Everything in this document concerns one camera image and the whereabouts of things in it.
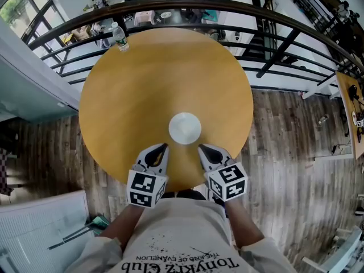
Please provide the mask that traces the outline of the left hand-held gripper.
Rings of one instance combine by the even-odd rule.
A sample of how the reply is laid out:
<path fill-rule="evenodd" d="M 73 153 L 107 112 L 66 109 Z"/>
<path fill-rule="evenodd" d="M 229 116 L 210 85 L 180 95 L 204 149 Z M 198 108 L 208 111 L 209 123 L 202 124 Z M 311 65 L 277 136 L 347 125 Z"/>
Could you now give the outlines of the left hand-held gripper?
<path fill-rule="evenodd" d="M 159 143 L 139 153 L 129 170 L 127 202 L 144 208 L 154 208 L 165 193 L 168 176 L 169 146 Z"/>

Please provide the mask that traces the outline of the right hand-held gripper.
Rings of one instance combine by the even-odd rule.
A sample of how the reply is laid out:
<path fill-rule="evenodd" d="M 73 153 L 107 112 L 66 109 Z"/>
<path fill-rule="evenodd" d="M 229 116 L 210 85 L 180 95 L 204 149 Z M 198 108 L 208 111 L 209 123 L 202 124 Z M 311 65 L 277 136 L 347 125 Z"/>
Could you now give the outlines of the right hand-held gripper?
<path fill-rule="evenodd" d="M 198 155 L 204 171 L 208 188 L 223 202 L 232 200 L 246 193 L 247 173 L 241 162 L 223 166 L 232 159 L 222 147 L 211 144 L 199 144 Z"/>

